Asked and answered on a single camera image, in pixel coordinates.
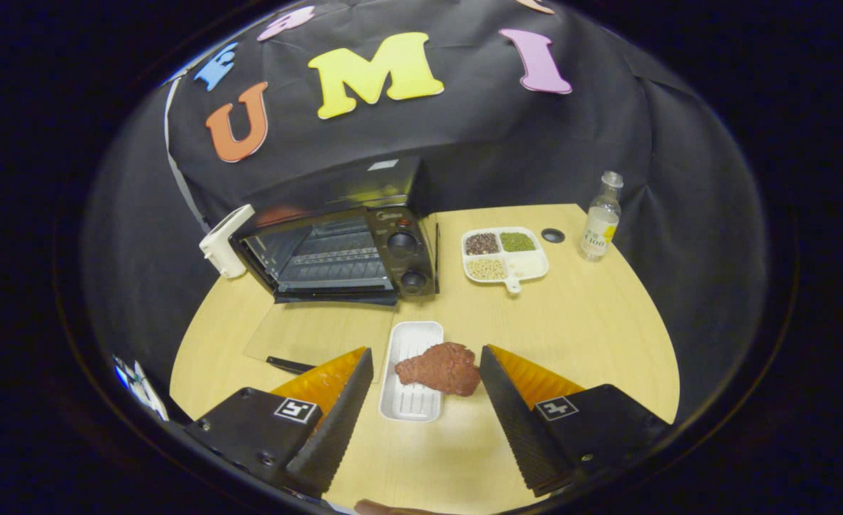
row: blue letter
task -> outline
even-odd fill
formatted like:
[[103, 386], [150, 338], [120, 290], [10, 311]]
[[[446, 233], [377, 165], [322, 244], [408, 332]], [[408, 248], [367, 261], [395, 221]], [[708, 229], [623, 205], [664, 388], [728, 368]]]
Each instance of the blue letter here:
[[231, 43], [230, 45], [225, 46], [212, 61], [206, 63], [205, 66], [200, 69], [198, 73], [196, 73], [195, 77], [193, 77], [193, 81], [196, 79], [202, 79], [207, 84], [205, 86], [205, 91], [209, 92], [212, 91], [212, 88], [218, 85], [218, 82], [221, 82], [221, 79], [225, 78], [225, 75], [231, 71], [231, 68], [234, 68], [234, 63], [231, 61], [234, 59], [234, 52], [233, 50], [238, 44]]

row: yellow letter m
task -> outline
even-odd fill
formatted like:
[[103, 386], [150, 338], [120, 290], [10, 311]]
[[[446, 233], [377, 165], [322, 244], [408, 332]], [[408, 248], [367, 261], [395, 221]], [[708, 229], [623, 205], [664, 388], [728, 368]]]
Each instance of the yellow letter m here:
[[424, 32], [390, 36], [380, 43], [370, 62], [349, 49], [334, 49], [313, 58], [307, 66], [320, 72], [323, 89], [323, 107], [316, 114], [326, 120], [354, 111], [357, 101], [347, 97], [346, 84], [367, 104], [376, 104], [386, 75], [392, 77], [386, 96], [393, 100], [440, 94], [444, 82], [431, 75], [424, 56], [427, 40]]

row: white tray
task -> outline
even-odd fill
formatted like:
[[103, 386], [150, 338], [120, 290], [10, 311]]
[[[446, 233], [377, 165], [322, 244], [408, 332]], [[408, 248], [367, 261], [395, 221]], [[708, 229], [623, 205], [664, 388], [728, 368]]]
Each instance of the white tray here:
[[[501, 245], [501, 232], [522, 232], [530, 240], [533, 241], [536, 250], [524, 250], [520, 252], [507, 252], [504, 250], [504, 245]], [[497, 239], [497, 248], [499, 251], [495, 254], [467, 254], [467, 238], [472, 235], [493, 234]], [[549, 258], [545, 257], [545, 252], [542, 251], [542, 245], [539, 244], [539, 238], [533, 234], [530, 229], [526, 227], [488, 227], [487, 229], [476, 229], [475, 231], [466, 232], [460, 239], [460, 252], [463, 254], [463, 271], [467, 274], [470, 280], [476, 283], [504, 283], [507, 291], [510, 293], [520, 293], [520, 281], [528, 278], [540, 278], [545, 276], [549, 271]], [[481, 278], [474, 278], [469, 273], [468, 263], [475, 260], [499, 260], [501, 266], [504, 267], [504, 274], [506, 278], [495, 278], [494, 280], [481, 280]], [[516, 270], [522, 260], [535, 260], [540, 266], [532, 271], [532, 273], [523, 273]]]
[[396, 363], [421, 355], [444, 342], [444, 327], [436, 322], [401, 322], [389, 334], [380, 393], [380, 414], [397, 421], [430, 423], [441, 416], [441, 392], [418, 383], [403, 385]]

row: black toaster oven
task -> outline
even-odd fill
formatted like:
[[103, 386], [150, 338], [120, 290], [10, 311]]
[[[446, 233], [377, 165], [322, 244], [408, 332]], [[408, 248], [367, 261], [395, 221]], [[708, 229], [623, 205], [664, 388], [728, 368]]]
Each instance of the black toaster oven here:
[[238, 257], [276, 303], [395, 305], [438, 290], [438, 230], [422, 161], [380, 160], [311, 173], [248, 198]]

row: wooden table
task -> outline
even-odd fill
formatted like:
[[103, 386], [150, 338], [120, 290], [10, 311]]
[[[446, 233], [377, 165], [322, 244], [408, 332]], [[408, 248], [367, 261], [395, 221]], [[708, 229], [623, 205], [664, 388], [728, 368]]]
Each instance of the wooden table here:
[[[349, 449], [323, 496], [342, 506], [372, 499], [448, 513], [490, 513], [536, 502], [526, 489], [484, 387], [444, 397], [433, 423], [392, 421], [379, 413], [379, 369], [389, 330], [405, 320], [437, 320], [444, 337], [477, 356], [482, 345], [546, 366], [585, 388], [611, 383], [673, 421], [679, 401], [676, 355], [663, 321], [618, 249], [599, 263], [578, 257], [585, 213], [576, 205], [530, 205], [440, 212], [441, 293], [395, 309], [350, 304], [280, 304], [249, 275], [219, 278], [180, 345], [170, 395], [199, 418], [242, 387], [262, 391], [294, 376], [268, 355], [318, 365], [362, 345], [374, 353], [371, 384]], [[522, 283], [477, 284], [463, 273], [460, 238], [482, 227], [546, 227], [565, 241], [542, 241], [549, 273]]]

